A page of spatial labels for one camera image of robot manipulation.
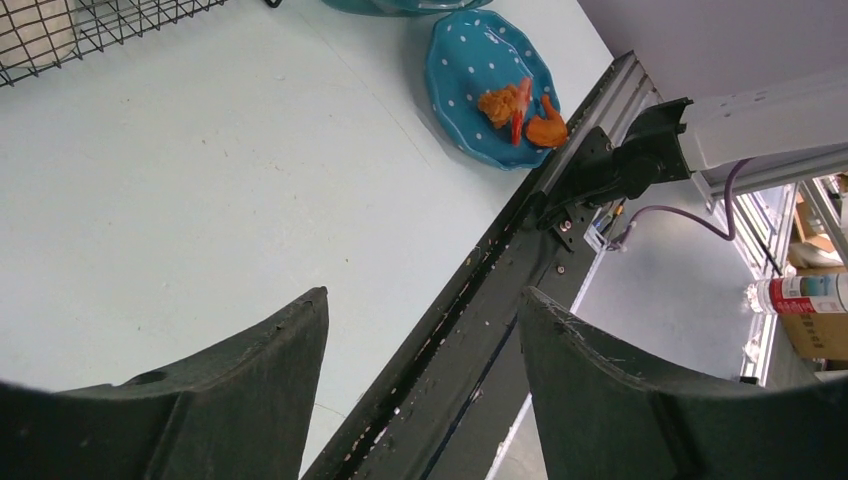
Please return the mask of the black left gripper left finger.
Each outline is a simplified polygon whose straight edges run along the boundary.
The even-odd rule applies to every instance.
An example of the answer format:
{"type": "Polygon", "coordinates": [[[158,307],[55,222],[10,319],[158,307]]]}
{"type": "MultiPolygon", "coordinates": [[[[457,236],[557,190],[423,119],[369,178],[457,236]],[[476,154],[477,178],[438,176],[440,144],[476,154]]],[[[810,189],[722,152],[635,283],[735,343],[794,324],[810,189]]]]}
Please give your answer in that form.
{"type": "Polygon", "coordinates": [[[1,386],[5,479],[295,479],[329,327],[327,291],[121,385],[1,386]]]}

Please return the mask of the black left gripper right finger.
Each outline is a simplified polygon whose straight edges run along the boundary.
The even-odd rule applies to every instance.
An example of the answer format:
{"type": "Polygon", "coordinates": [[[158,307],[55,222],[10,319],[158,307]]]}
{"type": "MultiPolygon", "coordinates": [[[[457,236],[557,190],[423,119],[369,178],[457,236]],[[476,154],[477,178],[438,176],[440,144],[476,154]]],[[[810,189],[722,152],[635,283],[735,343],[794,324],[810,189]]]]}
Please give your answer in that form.
{"type": "Polygon", "coordinates": [[[552,479],[843,479],[847,383],[771,390],[669,362],[539,289],[517,314],[552,479]]]}

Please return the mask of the blue dotted plate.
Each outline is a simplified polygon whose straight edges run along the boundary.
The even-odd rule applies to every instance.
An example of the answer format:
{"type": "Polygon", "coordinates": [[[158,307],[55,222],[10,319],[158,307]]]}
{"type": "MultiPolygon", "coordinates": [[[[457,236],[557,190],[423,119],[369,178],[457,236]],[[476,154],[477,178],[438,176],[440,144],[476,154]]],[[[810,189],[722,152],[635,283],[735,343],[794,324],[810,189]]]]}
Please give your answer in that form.
{"type": "Polygon", "coordinates": [[[511,127],[493,125],[478,107],[480,97],[524,78],[532,80],[527,117],[542,114],[540,97],[560,106],[548,66],[528,37],[490,10],[453,12],[437,20],[425,59],[431,108],[449,138],[465,154],[502,170],[540,166],[549,148],[523,138],[512,142],[511,127]]]}

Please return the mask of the spice jar black lid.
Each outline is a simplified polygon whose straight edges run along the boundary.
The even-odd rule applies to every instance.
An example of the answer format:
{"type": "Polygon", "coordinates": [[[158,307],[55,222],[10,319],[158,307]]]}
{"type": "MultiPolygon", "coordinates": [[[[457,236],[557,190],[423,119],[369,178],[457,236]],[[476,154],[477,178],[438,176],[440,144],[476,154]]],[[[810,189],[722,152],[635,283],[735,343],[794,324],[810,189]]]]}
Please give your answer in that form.
{"type": "Polygon", "coordinates": [[[77,2],[1,2],[1,67],[41,68],[56,64],[77,48],[77,2]]]}

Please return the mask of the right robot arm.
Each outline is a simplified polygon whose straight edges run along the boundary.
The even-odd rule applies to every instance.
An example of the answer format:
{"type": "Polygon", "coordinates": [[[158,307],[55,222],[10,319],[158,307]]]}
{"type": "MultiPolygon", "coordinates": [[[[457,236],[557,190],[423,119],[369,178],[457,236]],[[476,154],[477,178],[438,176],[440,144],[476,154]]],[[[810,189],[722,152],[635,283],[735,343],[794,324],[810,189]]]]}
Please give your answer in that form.
{"type": "Polygon", "coordinates": [[[619,145],[601,127],[574,148],[537,227],[575,222],[581,204],[636,199],[650,186],[704,173],[710,182],[750,160],[755,190],[847,168],[847,70],[834,69],[761,89],[680,98],[636,116],[619,145]]]}

